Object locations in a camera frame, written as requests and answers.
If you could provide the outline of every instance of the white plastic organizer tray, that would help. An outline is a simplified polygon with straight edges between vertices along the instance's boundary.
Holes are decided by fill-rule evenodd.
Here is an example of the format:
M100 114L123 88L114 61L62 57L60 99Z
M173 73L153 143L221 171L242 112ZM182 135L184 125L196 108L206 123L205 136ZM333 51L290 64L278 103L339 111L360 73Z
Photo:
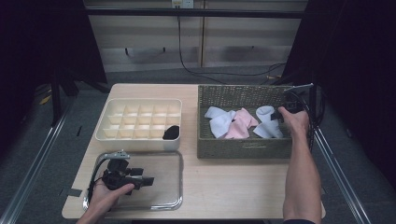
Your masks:
M108 150L177 150L180 140L163 140L172 126L180 128L178 99L112 99L105 105L95 138Z

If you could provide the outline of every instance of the silver tray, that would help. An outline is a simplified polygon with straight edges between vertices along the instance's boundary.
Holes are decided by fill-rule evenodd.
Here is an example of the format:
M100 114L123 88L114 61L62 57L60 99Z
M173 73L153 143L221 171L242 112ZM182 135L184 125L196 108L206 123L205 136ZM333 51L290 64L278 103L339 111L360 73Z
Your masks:
M101 154L96 165L111 153ZM132 195L122 195L111 211L125 210L176 210L182 203L183 159L178 151L128 152L128 167L143 168L144 176L154 177L152 186L134 189ZM109 160L98 169L95 180L107 168ZM87 195L83 208L88 208Z

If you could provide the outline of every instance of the table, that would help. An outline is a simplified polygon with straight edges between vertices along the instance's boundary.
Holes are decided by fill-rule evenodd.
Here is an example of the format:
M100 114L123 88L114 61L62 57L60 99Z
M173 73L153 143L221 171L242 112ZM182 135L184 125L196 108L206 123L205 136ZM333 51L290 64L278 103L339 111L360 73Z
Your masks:
M114 98L177 98L182 101L179 152L184 161L183 202L173 211L109 212L115 219L266 219L282 218L285 179L289 160L197 159L198 85L116 84L107 100ZM96 158L106 151L94 138L78 169L62 211L65 218L78 219Z

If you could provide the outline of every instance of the woven storage basket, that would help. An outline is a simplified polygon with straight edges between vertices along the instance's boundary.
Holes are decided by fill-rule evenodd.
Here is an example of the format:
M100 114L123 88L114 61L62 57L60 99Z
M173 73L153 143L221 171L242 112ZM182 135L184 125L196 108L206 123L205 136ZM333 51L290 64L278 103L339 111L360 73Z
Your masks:
M271 105L275 109L284 104L283 90L288 86L218 86L198 87L198 150L199 159L288 159L291 151L291 138L284 123L279 122L284 138L261 138L250 128L247 139L216 139L210 131L205 113L210 106L225 111L244 107L258 122L257 108Z

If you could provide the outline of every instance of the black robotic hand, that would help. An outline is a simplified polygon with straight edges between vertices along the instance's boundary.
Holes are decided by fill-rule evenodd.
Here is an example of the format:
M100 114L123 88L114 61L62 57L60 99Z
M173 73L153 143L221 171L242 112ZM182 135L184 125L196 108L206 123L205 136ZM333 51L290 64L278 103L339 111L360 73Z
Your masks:
M102 180L108 189L119 189L126 184L134 184L134 189L152 186L154 177L142 176L142 168L127 168L129 162L126 160L110 160L107 169L103 173Z
M287 101L284 104L285 108L292 114L298 113L304 110L303 104L297 101ZM275 111L274 114L271 115L271 120L278 119L280 122L284 122L283 116L279 113L279 111Z

